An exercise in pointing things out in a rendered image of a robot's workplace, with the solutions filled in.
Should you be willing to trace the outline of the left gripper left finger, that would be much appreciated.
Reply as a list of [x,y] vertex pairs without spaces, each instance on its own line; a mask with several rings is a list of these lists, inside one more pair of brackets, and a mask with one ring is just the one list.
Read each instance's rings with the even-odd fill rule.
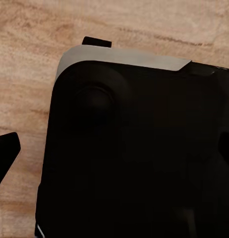
[[17,132],[0,136],[0,183],[21,150]]

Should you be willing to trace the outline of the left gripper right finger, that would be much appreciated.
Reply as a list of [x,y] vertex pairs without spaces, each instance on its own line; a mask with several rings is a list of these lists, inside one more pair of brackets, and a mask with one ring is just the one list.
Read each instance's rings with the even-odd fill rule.
[[219,139],[218,150],[223,156],[223,158],[226,160],[227,164],[229,165],[229,133],[228,132],[222,132]]

